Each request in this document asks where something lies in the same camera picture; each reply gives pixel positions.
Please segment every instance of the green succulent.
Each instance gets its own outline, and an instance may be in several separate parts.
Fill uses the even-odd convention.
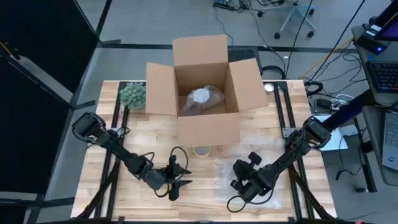
[[[120,91],[120,102],[129,109],[141,109],[145,105],[146,89],[143,83],[127,83]]]

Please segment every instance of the cardboard box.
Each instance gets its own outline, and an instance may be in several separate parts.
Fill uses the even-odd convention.
[[[228,63],[226,35],[173,40],[174,67],[147,64],[146,112],[178,118],[183,146],[240,142],[239,111],[268,105],[256,59]],[[187,95],[212,85],[225,100],[196,116],[179,116]]]

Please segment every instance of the clear plastic wrap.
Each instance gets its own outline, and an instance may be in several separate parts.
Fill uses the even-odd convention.
[[[187,103],[182,107],[182,116],[199,115],[202,110],[208,109],[224,100],[224,94],[214,86],[205,86],[193,90],[187,97]]]
[[[253,133],[241,133],[241,143],[228,146],[225,149],[225,156],[213,161],[216,177],[215,199],[219,202],[227,203],[232,196],[238,194],[235,189],[229,186],[231,181],[236,178],[232,167],[237,159],[249,162],[248,155],[250,152],[255,152],[262,157],[260,166],[255,167],[258,169],[266,164],[273,163],[284,153],[284,150],[284,141],[281,138],[261,136]],[[246,208],[281,208],[284,202],[284,194],[288,194],[288,192],[282,190],[286,184],[289,184],[289,177],[286,172],[283,172],[275,184],[272,198],[267,203],[262,205],[247,204]],[[255,197],[253,202],[264,201],[268,198],[270,193],[271,192],[263,197]],[[232,210],[239,209],[242,207],[243,203],[241,199],[236,198],[230,202],[230,207]]]

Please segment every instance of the gray floor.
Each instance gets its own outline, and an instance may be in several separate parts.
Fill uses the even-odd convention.
[[[361,25],[369,17],[379,14],[388,5],[388,2],[389,0],[367,0],[352,25]],[[78,3],[91,25],[96,27],[105,0],[79,0]],[[222,26],[215,21],[215,11],[211,7],[211,3],[211,0],[113,0],[101,33],[101,40],[121,39],[122,43],[125,44],[171,44],[172,39],[176,37],[222,34]],[[312,39],[308,39],[306,36],[309,28],[303,26],[302,32],[297,39],[297,46],[333,47],[359,3],[360,0],[314,0],[313,4],[317,8],[310,19],[317,26],[318,31]],[[253,1],[253,6],[259,8],[256,1]],[[287,12],[280,14],[270,12],[264,14],[262,18],[256,16],[261,34],[269,45],[286,47],[292,45],[300,23],[298,19],[291,20],[286,30],[281,33],[280,40],[274,40],[273,38],[274,32],[279,29],[286,14]],[[234,45],[264,44],[257,34],[254,18],[249,12],[238,14],[237,12],[218,9],[218,17],[225,23],[227,32],[233,36]],[[348,30],[342,40],[350,37],[351,32]],[[279,53],[282,57],[289,56],[288,52]],[[288,78],[296,79],[300,77],[325,55],[320,53],[293,53]],[[270,52],[260,52],[260,58],[263,66],[282,66],[280,59]],[[87,70],[87,78],[79,102],[97,100],[103,80],[144,80],[147,62],[173,65],[172,51],[96,49]],[[34,65],[31,65],[28,60],[24,63],[38,77],[63,93],[66,98],[70,97],[59,86],[54,85],[53,80],[42,74]],[[358,66],[357,62],[347,62],[343,59],[338,59],[329,66],[320,80],[335,77],[356,66]],[[349,78],[355,73],[356,70],[339,79],[325,82],[326,91],[339,90],[349,83]],[[278,74],[266,72],[263,78],[278,79],[280,77]],[[364,78],[363,72],[356,77],[356,79],[362,78]],[[360,82],[342,91],[342,93],[357,96],[367,89],[368,84]],[[87,110],[78,111],[75,113],[74,119],[79,117],[84,111],[94,110],[95,107],[91,107]],[[360,120],[361,128],[364,128],[363,120],[361,118]],[[343,152],[343,158],[350,170],[356,170],[359,166],[358,138],[349,138],[348,145],[349,150]],[[73,197],[75,195],[84,153],[84,145],[68,133],[50,184],[47,199]],[[335,174],[340,169],[338,153],[324,153],[323,158],[337,214],[340,218],[347,219],[376,212],[362,218],[362,220],[374,223],[397,223],[397,216],[395,215],[397,201],[394,200],[398,196],[397,188],[386,186],[382,182],[374,154],[370,153],[369,157],[378,193],[358,194],[354,192],[354,188],[364,185],[362,171],[354,178],[343,174],[341,179],[336,181]],[[0,192],[0,196],[3,197],[5,195],[20,197]],[[71,209],[71,206],[43,209],[40,213],[39,221],[65,220],[69,218]]]

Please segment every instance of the wooden table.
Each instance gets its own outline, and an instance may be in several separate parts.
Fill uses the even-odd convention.
[[[287,83],[295,122],[297,126],[301,126],[311,115],[303,81],[289,80]],[[108,127],[113,117],[118,86],[119,81],[105,81],[98,100],[96,113],[104,118]],[[280,93],[281,99],[284,99],[283,93],[281,91]],[[282,104],[285,120],[288,121],[283,100]],[[119,112],[118,127],[121,126],[122,115],[123,107]],[[154,151],[156,153],[154,159],[155,167],[165,167],[171,148],[178,146],[176,117],[130,113],[127,127],[131,129],[131,133],[126,136],[124,147],[137,154]],[[273,94],[269,95],[268,107],[241,112],[240,127],[242,133],[255,137],[254,139],[249,138],[249,140],[241,142],[239,146],[235,146],[246,149],[245,151],[243,150],[244,154],[241,157],[247,159],[247,152],[258,150],[263,158],[266,155],[266,160],[268,159],[271,162],[271,160],[276,159],[283,153],[283,149],[275,148],[272,144],[262,145],[261,139],[256,140],[256,138],[274,138],[276,139],[276,143],[278,139],[279,142],[282,141]],[[221,161],[222,163],[223,159],[227,160],[228,158],[236,160],[230,154],[230,147],[234,146],[212,147],[210,155],[206,158],[199,158],[194,155],[192,149],[186,148],[189,157],[188,169],[192,171],[192,174],[186,175],[183,180],[193,180],[193,182],[181,188],[180,198],[174,202],[169,201],[167,197],[157,198],[153,190],[148,188],[146,183],[136,180],[127,171],[126,167],[122,165],[114,204],[113,219],[117,220],[119,216],[125,216],[126,220],[143,221],[213,220],[264,222],[287,221],[287,217],[294,217],[295,213],[289,175],[287,175],[286,171],[278,179],[274,193],[275,198],[271,199],[269,206],[247,207],[239,213],[230,213],[227,211],[225,202],[234,194],[220,200],[222,197],[220,196],[220,192],[223,192],[223,190],[229,192],[231,191],[231,187],[229,184],[217,184],[220,180],[215,178],[218,172],[215,169],[215,162]],[[87,150],[72,217],[83,211],[98,190],[105,152],[104,149],[97,146],[93,146]],[[176,155],[181,165],[184,166],[185,159],[183,154],[176,152]],[[312,150],[303,157],[303,161],[310,190],[325,207],[327,212],[335,217],[335,207],[321,153]],[[108,194],[109,190],[104,197],[103,216],[106,210]],[[301,191],[299,191],[299,195],[303,216],[306,217],[307,213],[305,212],[305,204]]]

